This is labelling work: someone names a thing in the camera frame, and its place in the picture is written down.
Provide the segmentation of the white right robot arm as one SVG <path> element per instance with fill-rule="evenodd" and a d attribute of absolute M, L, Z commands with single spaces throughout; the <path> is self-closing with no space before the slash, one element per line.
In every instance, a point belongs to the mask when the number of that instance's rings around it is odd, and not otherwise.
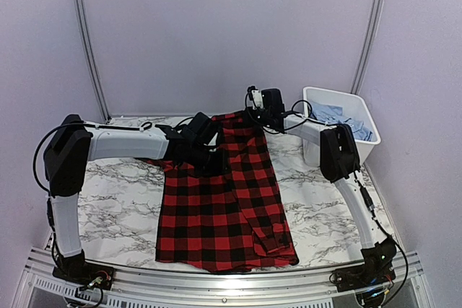
<path fill-rule="evenodd" d="M 286 110 L 278 89 L 250 86 L 245 111 L 264 130 L 296 136 L 319 146 L 321 173 L 344 198 L 358 229 L 362 250 L 371 250 L 385 239 L 376 224 L 372 197 L 361 178 L 359 152 L 348 125 L 324 125 L 302 113 Z"/>

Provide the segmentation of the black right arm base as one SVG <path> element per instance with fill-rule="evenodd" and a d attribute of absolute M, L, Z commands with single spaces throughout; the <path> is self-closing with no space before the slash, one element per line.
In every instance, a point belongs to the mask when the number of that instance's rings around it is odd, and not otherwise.
<path fill-rule="evenodd" d="M 393 281 L 396 274 L 392 262 L 396 253 L 394 239 L 387 237 L 372 248 L 361 249 L 363 264 L 336 269 L 329 276 L 329 281 L 336 286 L 338 292 Z"/>

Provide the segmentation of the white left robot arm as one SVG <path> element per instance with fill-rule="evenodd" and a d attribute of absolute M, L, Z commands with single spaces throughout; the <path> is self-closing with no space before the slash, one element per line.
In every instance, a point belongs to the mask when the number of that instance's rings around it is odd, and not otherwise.
<path fill-rule="evenodd" d="M 45 178 L 51 197 L 52 228 L 58 251 L 66 258 L 62 269 L 77 283 L 91 276 L 82 253 L 79 235 L 78 199 L 88 162 L 99 159 L 150 159 L 189 164 L 198 177 L 214 177 L 227 169 L 227 155 L 218 144 L 218 122 L 197 113 L 187 124 L 176 127 L 148 122 L 139 127 L 86 123 L 68 115 L 50 134 L 43 153 Z"/>

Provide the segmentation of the red black plaid shirt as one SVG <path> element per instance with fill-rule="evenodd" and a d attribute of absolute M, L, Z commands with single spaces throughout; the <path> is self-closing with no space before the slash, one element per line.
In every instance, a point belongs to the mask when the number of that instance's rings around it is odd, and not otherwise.
<path fill-rule="evenodd" d="M 165 176 L 155 260 L 210 273 L 298 264 L 263 130 L 245 111 L 213 119 L 226 174 L 194 177 L 189 164 L 147 160 Z"/>

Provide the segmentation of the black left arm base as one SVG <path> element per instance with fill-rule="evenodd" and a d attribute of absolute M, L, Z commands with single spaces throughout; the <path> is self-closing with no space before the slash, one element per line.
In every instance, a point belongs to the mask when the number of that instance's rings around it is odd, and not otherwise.
<path fill-rule="evenodd" d="M 81 286 L 88 286 L 92 281 L 101 278 L 99 287 L 110 290 L 113 285 L 115 269 L 106 265 L 89 263 L 86 261 L 84 252 L 79 255 L 65 258 L 59 255 L 52 272 L 52 276 Z"/>

